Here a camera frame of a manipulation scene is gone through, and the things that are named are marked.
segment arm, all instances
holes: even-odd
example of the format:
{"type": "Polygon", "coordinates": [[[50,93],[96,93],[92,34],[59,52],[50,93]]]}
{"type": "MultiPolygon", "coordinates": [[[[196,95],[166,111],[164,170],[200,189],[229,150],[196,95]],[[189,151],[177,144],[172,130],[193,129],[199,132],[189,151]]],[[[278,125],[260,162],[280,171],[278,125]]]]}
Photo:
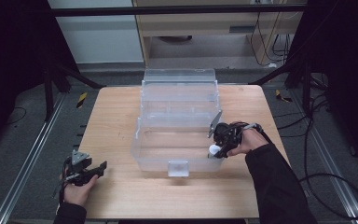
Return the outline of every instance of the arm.
{"type": "Polygon", "coordinates": [[[84,208],[90,190],[95,185],[98,176],[95,175],[89,183],[78,187],[68,184],[64,190],[64,203],[57,211],[54,224],[83,224],[86,220],[87,211],[84,208]]]}
{"type": "Polygon", "coordinates": [[[245,130],[239,147],[228,156],[245,157],[255,183],[260,223],[317,223],[304,191],[286,160],[256,130],[245,130]]]}

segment gray metal strip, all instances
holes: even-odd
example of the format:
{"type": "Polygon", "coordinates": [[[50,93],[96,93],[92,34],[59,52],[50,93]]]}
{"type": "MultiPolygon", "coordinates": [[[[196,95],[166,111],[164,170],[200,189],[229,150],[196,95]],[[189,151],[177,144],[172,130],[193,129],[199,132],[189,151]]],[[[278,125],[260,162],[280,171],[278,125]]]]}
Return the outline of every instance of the gray metal strip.
{"type": "Polygon", "coordinates": [[[42,151],[43,145],[45,145],[51,128],[53,127],[54,122],[56,121],[56,118],[61,111],[62,103],[65,99],[65,96],[65,93],[59,94],[56,104],[54,106],[55,109],[51,116],[51,119],[45,121],[45,124],[43,125],[42,130],[37,136],[33,147],[31,148],[24,164],[19,171],[19,174],[13,182],[13,185],[11,186],[5,200],[2,202],[0,206],[0,224],[7,223],[10,214],[13,211],[14,206],[16,205],[17,200],[21,195],[25,183],[34,168],[34,164],[36,163],[36,160],[39,157],[40,152],[42,151]]]}
{"type": "MultiPolygon", "coordinates": [[[[303,113],[303,115],[305,115],[299,100],[301,99],[301,97],[299,97],[299,93],[297,91],[290,92],[292,93],[293,101],[296,103],[298,109],[303,113]]],[[[313,125],[313,128],[310,130],[310,136],[313,139],[315,148],[320,158],[322,159],[322,162],[324,163],[324,168],[326,169],[326,171],[330,174],[339,175],[343,177],[342,173],[339,171],[339,168],[337,167],[336,163],[328,152],[327,146],[324,144],[324,140],[319,134],[316,125],[313,125]]],[[[344,205],[346,212],[348,213],[348,216],[358,217],[358,202],[351,188],[345,182],[339,181],[336,178],[331,179],[333,186],[336,189],[337,195],[341,200],[342,204],[344,205]]],[[[358,220],[353,220],[352,223],[358,224],[358,220]]]]}

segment white wall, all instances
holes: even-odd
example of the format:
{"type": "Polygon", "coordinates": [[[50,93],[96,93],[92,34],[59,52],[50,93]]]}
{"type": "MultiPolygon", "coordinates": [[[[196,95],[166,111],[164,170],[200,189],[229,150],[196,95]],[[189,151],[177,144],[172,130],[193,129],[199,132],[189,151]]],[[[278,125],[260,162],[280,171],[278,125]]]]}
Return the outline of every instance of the white wall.
{"type": "MultiPolygon", "coordinates": [[[[48,0],[52,8],[132,7],[131,0],[48,0]]],[[[134,16],[62,17],[57,21],[77,63],[143,62],[134,16]]]]}

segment hand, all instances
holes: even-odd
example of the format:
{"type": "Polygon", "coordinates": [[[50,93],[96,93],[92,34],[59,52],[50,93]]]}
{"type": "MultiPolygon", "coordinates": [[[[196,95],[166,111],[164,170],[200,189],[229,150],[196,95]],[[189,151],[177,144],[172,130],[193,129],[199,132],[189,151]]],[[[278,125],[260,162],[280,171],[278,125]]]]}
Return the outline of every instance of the hand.
{"type": "Polygon", "coordinates": [[[84,206],[87,198],[89,197],[90,190],[97,182],[98,176],[95,175],[86,185],[81,187],[68,184],[64,190],[63,200],[66,203],[74,203],[80,206],[84,206]]]}
{"type": "Polygon", "coordinates": [[[235,156],[238,154],[247,154],[253,149],[264,146],[269,142],[255,129],[247,129],[242,131],[242,142],[234,149],[231,149],[227,155],[235,156]]]}

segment person's left hand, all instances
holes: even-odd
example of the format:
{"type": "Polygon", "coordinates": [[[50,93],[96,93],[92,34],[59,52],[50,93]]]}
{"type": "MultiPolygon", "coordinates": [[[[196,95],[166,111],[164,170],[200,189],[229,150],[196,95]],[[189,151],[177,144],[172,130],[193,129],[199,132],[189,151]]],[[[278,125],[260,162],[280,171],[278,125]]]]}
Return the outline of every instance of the person's left hand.
{"type": "Polygon", "coordinates": [[[87,198],[89,197],[90,190],[97,182],[98,176],[95,175],[92,179],[83,186],[75,186],[68,184],[64,190],[63,201],[66,203],[74,203],[80,206],[84,206],[87,198]]]}

